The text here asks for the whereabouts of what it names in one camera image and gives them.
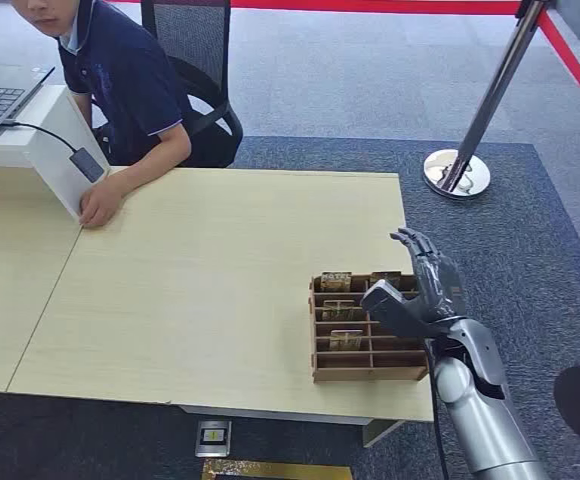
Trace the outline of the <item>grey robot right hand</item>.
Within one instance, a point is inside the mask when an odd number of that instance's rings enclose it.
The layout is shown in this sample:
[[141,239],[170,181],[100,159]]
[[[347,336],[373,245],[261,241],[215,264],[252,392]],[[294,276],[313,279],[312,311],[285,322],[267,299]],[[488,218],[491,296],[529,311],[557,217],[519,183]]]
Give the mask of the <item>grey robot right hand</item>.
[[426,324],[467,316],[462,281],[452,259],[420,231],[401,227],[390,237],[408,251],[418,285],[418,295],[404,303],[407,311]]

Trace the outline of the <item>person's right hand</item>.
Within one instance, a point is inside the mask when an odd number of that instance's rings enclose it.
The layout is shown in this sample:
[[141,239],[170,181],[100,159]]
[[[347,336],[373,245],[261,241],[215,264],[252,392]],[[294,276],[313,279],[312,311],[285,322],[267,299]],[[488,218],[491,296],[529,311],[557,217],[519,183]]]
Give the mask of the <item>person's right hand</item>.
[[79,223],[98,228],[110,221],[122,204],[125,193],[115,178],[107,178],[85,192],[80,199]]

